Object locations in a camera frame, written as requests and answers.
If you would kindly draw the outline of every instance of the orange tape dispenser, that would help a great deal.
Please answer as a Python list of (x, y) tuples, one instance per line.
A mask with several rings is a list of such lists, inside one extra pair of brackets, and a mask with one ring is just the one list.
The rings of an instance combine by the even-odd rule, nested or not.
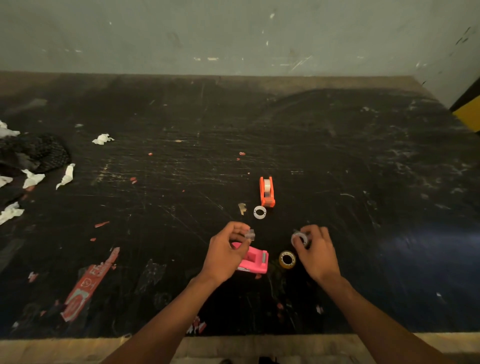
[(268, 180), (260, 177), (260, 201), (263, 207), (275, 206), (272, 177), (269, 177)]

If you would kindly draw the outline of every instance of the left hand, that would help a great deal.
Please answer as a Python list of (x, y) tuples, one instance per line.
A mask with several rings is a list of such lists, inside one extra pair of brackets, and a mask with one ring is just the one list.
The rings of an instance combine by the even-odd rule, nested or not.
[[(251, 240), (245, 238), (250, 226), (231, 221), (221, 232), (210, 239), (204, 267), (200, 275), (213, 279), (220, 285), (229, 279), (248, 252)], [(230, 245), (230, 240), (242, 243), (238, 249)]]

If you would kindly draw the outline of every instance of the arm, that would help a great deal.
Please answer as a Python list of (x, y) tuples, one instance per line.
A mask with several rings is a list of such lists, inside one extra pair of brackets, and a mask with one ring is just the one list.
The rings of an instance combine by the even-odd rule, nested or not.
[[(250, 227), (229, 222), (210, 239), (204, 266), (198, 276), (167, 307), (104, 361), (110, 363), (169, 363), (202, 305), (212, 292), (230, 278), (247, 254)], [(234, 250), (229, 240), (242, 242)]]
[(452, 363), (368, 302), (340, 275), (327, 228), (309, 225), (301, 231), (310, 234), (312, 243), (307, 250), (300, 238), (295, 238), (300, 261), (342, 311), (377, 363)]

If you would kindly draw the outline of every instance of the forearm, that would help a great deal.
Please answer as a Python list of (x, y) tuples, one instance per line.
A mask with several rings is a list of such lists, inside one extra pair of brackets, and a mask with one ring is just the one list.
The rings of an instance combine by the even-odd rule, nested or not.
[(377, 363), (451, 363), (363, 298), (341, 276), (320, 284), (342, 311)]
[(207, 277), (192, 279), (167, 307), (104, 363), (169, 363), (188, 327), (217, 284)]

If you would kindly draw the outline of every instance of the yellow panel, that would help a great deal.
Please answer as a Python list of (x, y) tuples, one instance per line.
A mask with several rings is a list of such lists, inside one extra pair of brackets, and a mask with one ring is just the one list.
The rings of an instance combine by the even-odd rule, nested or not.
[(480, 96), (463, 105), (453, 113), (474, 132), (480, 130)]

